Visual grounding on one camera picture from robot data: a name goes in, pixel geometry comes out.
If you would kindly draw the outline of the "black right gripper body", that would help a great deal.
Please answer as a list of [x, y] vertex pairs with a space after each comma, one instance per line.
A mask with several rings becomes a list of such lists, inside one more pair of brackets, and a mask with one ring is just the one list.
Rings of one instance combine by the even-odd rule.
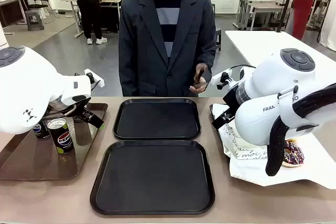
[[230, 87], [226, 95], [223, 97], [223, 100], [229, 106], [230, 113], [236, 113], [236, 111], [238, 110], [238, 101], [236, 98], [237, 88], [238, 84], [235, 84], [234, 86]]

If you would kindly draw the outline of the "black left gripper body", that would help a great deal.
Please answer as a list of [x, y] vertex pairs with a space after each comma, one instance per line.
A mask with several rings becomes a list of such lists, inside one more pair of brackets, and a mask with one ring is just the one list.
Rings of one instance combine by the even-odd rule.
[[90, 100], [91, 98], [86, 98], [69, 106], [62, 104], [60, 100], [53, 101], [47, 107], [46, 120], [82, 115]]

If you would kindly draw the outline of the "person's left hand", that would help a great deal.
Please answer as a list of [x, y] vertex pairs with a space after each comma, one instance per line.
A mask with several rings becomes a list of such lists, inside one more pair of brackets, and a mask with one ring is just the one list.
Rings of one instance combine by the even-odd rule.
[[206, 90], [208, 83], [212, 77], [208, 65], [199, 63], [196, 66], [196, 73], [194, 75], [194, 83], [190, 86], [190, 91], [196, 94], [202, 93]]

